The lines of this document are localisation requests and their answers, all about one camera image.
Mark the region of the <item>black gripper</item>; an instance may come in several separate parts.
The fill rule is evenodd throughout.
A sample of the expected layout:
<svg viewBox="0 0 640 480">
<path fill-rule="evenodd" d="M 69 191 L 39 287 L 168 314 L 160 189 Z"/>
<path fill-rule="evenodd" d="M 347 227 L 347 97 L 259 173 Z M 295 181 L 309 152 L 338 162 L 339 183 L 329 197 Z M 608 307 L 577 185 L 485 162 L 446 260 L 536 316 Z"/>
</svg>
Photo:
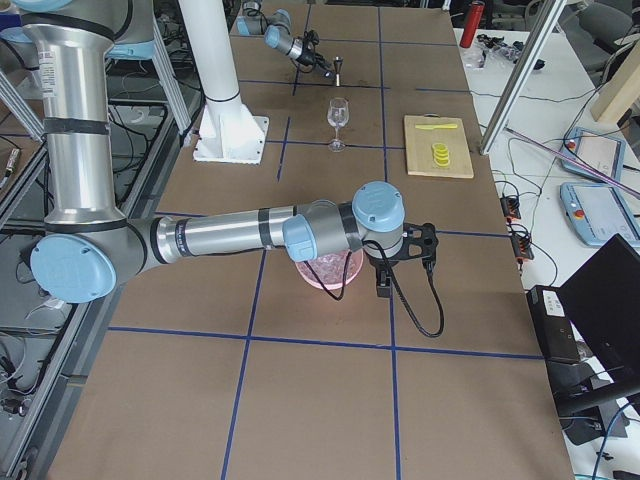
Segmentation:
<svg viewBox="0 0 640 480">
<path fill-rule="evenodd" d="M 405 222 L 399 250 L 390 257 L 391 262 L 420 259 L 423 263 L 435 263 L 438 247 L 436 228 L 432 223 Z"/>
<path fill-rule="evenodd" d="M 314 73 L 321 75 L 325 79 L 334 79 L 335 73 L 331 70 L 325 70 L 324 62 L 321 55 L 315 51 L 313 43 L 304 43 L 302 53 L 299 56 L 299 70 L 302 73 Z"/>
</svg>

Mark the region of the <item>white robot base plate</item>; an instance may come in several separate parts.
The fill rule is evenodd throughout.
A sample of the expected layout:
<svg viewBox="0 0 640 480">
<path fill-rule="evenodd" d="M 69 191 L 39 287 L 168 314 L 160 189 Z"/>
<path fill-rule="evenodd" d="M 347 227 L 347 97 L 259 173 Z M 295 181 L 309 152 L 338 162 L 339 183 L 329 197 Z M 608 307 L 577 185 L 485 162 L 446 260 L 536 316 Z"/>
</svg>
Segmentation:
<svg viewBox="0 0 640 480">
<path fill-rule="evenodd" d="M 216 130 L 213 120 L 205 113 L 193 158 L 197 162 L 257 165 L 262 160 L 268 127 L 268 117 L 253 116 L 232 126 L 225 126 L 220 120 Z"/>
</svg>

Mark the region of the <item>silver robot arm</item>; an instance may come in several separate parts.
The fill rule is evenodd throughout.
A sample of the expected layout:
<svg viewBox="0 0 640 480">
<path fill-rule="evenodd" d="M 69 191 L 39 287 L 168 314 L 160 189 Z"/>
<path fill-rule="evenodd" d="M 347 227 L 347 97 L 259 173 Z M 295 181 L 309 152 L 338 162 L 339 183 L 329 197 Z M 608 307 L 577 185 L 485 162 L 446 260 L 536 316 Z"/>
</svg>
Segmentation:
<svg viewBox="0 0 640 480">
<path fill-rule="evenodd" d="M 433 225 L 407 223 L 401 193 L 381 181 L 342 204 L 317 200 L 211 217 L 129 219 L 115 200 L 105 61 L 155 55 L 152 3 L 21 1 L 18 9 L 38 52 L 54 181 L 54 206 L 30 268 L 55 297 L 90 302 L 182 258 L 274 248 L 296 262 L 361 250 L 383 274 L 414 258 L 433 269 Z"/>
<path fill-rule="evenodd" d="M 316 73 L 325 79 L 340 83 L 342 58 L 327 60 L 317 47 L 320 38 L 315 30 L 305 30 L 302 36 L 293 36 L 291 17 L 284 9 L 266 16 L 261 1 L 244 1 L 236 28 L 242 36 L 259 36 L 264 43 L 287 57 L 302 73 Z"/>
</svg>

